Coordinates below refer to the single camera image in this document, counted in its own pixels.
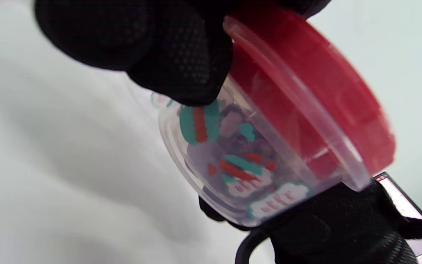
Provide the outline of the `person's right hand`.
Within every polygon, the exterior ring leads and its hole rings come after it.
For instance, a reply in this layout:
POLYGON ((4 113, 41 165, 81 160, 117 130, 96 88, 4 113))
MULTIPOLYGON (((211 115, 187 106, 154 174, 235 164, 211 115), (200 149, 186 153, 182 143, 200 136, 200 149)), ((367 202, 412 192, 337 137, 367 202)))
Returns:
POLYGON ((376 180, 361 192, 337 184, 249 232, 236 253, 248 264, 253 250, 269 239, 276 264, 416 264, 400 232, 405 217, 376 180))

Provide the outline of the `person's left hand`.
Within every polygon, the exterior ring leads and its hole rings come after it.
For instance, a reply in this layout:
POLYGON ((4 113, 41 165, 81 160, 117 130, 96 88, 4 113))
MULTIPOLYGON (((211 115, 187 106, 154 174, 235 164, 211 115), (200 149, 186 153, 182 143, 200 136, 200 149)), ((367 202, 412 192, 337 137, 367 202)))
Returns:
POLYGON ((213 102, 233 64, 226 16, 265 0, 35 0, 41 32, 85 65, 124 72, 193 107, 213 102))

